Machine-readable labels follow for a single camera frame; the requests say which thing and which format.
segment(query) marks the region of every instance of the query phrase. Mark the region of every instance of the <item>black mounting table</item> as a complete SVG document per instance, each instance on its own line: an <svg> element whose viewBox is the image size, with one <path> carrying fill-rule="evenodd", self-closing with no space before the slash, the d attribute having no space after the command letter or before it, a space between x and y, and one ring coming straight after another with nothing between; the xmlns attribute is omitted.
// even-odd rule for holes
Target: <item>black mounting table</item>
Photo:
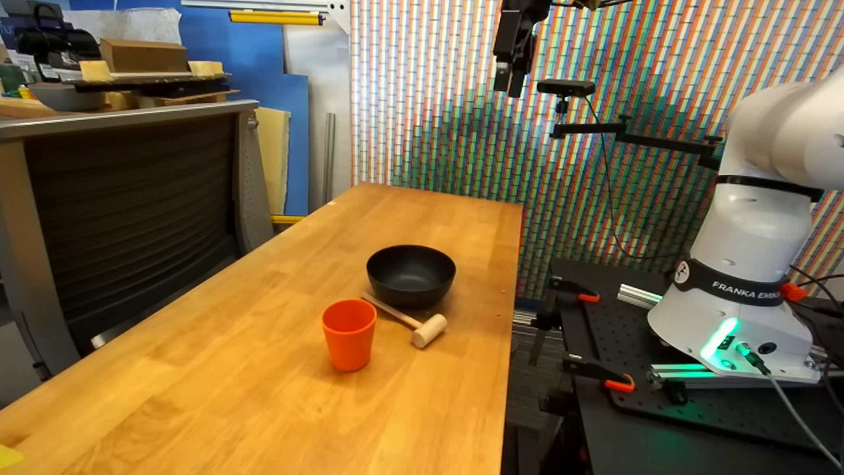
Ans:
<svg viewBox="0 0 844 475"><path fill-rule="evenodd" d="M602 302L610 299L614 301L615 293L622 282L659 294L664 293L668 286L662 275L606 265L555 259L551 263L551 269L557 276L564 276L595 290L600 289L598 291L602 293ZM594 338L586 312L578 307L566 307L560 312L567 351L601 358L602 348L594 344L598 341ZM825 340L830 344L841 341L840 338L834 340L829 335L825 335ZM623 362L612 363L624 368ZM640 363L636 361L636 369L641 370L638 368ZM837 473L832 464L820 455L789 450L782 444L743 440L700 427L664 422L659 418L643 417L626 411L622 407L625 402L622 401L621 406L619 401L611 402L607 393L600 389L594 379L575 377L574 380L592 469L596 475L622 472L710 475L713 471L725 470L730 473L765 475L798 472L819 475ZM636 383L640 387L647 387L644 379L638 379ZM823 390L817 391L816 396L819 398L819 404L829 404L828 400L821 399L824 396L828 398ZM772 403L770 412L779 418L787 416L781 402L778 405ZM828 417L834 418L837 427L841 428L840 414L831 412ZM838 447L830 449L833 452L838 451Z"/></svg>

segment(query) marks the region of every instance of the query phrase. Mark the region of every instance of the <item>metal frame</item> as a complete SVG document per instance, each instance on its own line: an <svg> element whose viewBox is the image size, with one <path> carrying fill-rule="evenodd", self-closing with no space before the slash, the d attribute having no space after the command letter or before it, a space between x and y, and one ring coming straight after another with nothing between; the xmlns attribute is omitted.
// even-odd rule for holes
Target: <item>metal frame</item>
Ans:
<svg viewBox="0 0 844 475"><path fill-rule="evenodd" d="M351 31L349 0L181 0L184 7L225 8L227 10L263 10L271 12L307 12L329 15L348 34Z"/></svg>
<svg viewBox="0 0 844 475"><path fill-rule="evenodd" d="M245 253L273 236L267 189L263 183L257 122L250 117L257 101L156 107L124 112L9 121L0 124L0 275L21 336L46 377L79 360L64 319L47 257L41 222L30 184L24 142L44 135L135 127L149 123L233 114L235 134L233 195L241 250Z"/></svg>

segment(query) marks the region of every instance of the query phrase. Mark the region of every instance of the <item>colorful patterned wall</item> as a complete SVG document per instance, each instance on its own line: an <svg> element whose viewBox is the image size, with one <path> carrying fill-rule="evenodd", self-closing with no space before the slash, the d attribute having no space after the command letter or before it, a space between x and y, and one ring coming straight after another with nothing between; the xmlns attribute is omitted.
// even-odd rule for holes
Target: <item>colorful patterned wall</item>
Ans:
<svg viewBox="0 0 844 475"><path fill-rule="evenodd" d="M826 76L841 64L844 9L830 0L635 0L597 12L554 8L522 99L493 93L496 0L355 3L353 183L372 181L524 204L518 292L537 297L549 260L665 269L626 258L609 233L597 135L552 140L543 78L598 87L602 121L680 139L720 135L754 90ZM591 122L573 100L570 122ZM682 252L694 240L714 172L694 157L606 143L616 225L634 254ZM829 193L798 264L822 275L841 260L844 198Z"/></svg>

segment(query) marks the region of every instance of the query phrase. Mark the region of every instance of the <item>black mount bracket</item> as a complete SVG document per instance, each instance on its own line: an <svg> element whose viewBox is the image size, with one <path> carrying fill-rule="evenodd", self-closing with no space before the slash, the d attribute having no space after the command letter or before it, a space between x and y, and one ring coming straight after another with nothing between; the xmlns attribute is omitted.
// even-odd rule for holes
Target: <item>black mount bracket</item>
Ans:
<svg viewBox="0 0 844 475"><path fill-rule="evenodd" d="M615 134L616 142L698 155L697 164L701 167L717 170L721 165L720 159L716 158L714 154L718 144L723 141L722 137L707 135L703 138L703 142L691 142L629 134L627 132L627 125L628 121L632 118L631 116L622 114L619 115L619 122L617 123L556 123L550 137L551 139L562 139L567 134Z"/></svg>

